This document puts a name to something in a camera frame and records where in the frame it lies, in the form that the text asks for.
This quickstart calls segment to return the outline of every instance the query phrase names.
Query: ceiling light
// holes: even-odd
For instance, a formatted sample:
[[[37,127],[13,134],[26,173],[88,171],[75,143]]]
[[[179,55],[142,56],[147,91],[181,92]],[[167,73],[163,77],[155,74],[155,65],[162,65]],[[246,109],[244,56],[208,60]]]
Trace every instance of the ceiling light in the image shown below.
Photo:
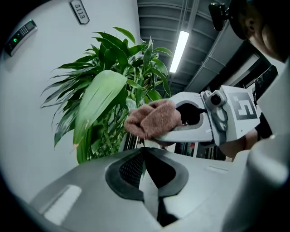
[[[185,45],[186,45],[188,38],[189,38],[188,32],[180,31],[178,42],[177,42],[176,49],[175,49],[175,53],[174,53],[173,60],[172,60],[172,64],[171,64],[171,67],[169,70],[171,73],[175,73],[177,70],[177,67],[178,67],[179,62],[181,60],[181,57],[182,57],[183,51],[185,49]]]

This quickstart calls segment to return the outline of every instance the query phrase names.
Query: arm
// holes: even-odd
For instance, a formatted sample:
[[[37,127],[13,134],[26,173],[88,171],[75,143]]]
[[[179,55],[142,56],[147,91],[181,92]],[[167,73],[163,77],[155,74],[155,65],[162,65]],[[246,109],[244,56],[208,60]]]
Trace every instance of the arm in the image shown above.
[[[220,145],[219,148],[227,157],[235,158],[238,152],[251,149],[257,141],[258,133],[253,129],[242,138]]]

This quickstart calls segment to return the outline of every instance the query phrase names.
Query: person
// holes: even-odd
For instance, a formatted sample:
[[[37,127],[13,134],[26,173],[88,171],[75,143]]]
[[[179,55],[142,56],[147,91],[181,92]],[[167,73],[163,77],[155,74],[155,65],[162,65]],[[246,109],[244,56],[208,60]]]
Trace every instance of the person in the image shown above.
[[[263,53],[285,63],[290,54],[286,4],[288,1],[281,0],[232,0],[229,6],[231,26],[239,38],[248,39]],[[220,150],[234,158],[238,152],[251,149],[260,137],[268,138],[272,132],[263,114],[260,121],[255,129],[221,145]]]

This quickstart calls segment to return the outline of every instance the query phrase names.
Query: control panel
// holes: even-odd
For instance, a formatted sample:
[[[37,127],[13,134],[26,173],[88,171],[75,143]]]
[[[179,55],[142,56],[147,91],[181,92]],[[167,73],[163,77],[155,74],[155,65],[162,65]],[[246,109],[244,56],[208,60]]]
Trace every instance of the control panel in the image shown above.
[[[35,31],[37,31],[37,27],[35,22],[31,19],[8,40],[5,45],[5,51],[10,56],[13,56],[23,42],[27,40]]]

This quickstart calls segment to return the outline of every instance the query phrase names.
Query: potted plant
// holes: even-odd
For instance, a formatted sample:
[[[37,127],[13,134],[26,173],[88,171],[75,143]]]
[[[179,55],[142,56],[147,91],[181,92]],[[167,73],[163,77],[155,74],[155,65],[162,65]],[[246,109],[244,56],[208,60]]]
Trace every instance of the potted plant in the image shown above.
[[[115,27],[135,44],[127,30]],[[124,121],[130,109],[161,99],[155,90],[159,84],[170,97],[166,66],[158,59],[158,52],[172,56],[166,48],[153,49],[153,42],[128,47],[104,32],[96,32],[101,42],[97,48],[86,50],[86,56],[58,68],[72,69],[53,79],[65,77],[44,91],[57,87],[41,107],[58,105],[63,116],[59,121],[54,145],[69,131],[74,130],[73,145],[77,149],[78,163],[118,152],[126,134]]]

